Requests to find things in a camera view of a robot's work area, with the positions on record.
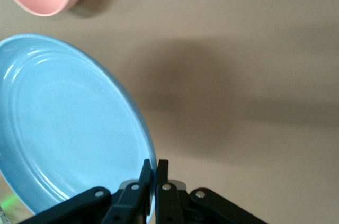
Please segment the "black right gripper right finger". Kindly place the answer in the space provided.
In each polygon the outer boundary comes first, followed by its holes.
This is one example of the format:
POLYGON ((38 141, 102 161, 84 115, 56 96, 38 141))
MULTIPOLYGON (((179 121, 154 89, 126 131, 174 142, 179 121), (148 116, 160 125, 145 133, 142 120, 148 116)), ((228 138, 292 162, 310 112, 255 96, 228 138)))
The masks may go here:
POLYGON ((156 171, 156 223, 265 223, 216 192, 168 179, 167 160, 159 160, 156 171))

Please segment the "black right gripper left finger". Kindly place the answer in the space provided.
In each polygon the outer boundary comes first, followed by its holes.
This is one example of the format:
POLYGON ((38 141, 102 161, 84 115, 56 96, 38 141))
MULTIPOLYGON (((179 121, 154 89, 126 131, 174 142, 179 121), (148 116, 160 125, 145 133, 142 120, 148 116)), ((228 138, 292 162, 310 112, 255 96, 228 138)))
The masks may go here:
POLYGON ((122 183, 115 193, 94 187, 23 223, 146 223, 152 187, 153 171, 146 159, 139 179, 122 183))

